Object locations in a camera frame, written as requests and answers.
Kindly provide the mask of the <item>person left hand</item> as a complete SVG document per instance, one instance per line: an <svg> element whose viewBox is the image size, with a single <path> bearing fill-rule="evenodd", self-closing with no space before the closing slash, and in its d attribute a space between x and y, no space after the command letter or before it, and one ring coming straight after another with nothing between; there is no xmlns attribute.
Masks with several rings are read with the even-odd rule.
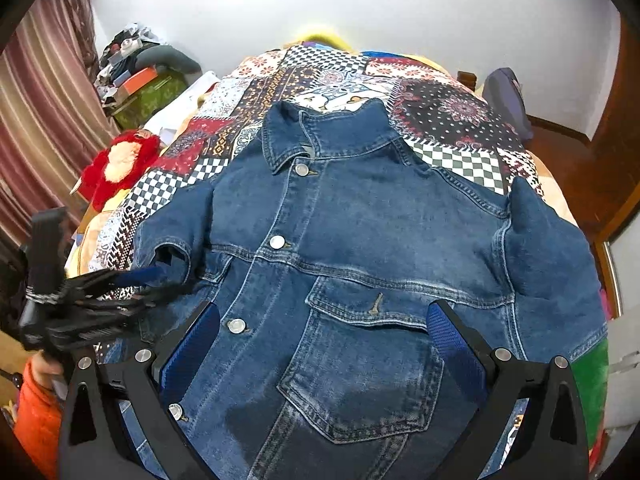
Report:
<svg viewBox="0 0 640 480"><path fill-rule="evenodd" d="M68 393L63 373L63 365L46 352L40 350L32 357L32 377L35 383L60 400L65 400Z"/></svg>

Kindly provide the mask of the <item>orange left sleeve forearm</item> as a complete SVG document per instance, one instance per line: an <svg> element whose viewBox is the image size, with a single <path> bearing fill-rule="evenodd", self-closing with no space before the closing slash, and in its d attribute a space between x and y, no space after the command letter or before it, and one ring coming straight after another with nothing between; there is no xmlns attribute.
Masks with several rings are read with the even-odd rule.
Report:
<svg viewBox="0 0 640 480"><path fill-rule="evenodd" d="M23 370L13 432L44 478L57 479L62 411L53 391L38 382L36 361L32 356Z"/></svg>

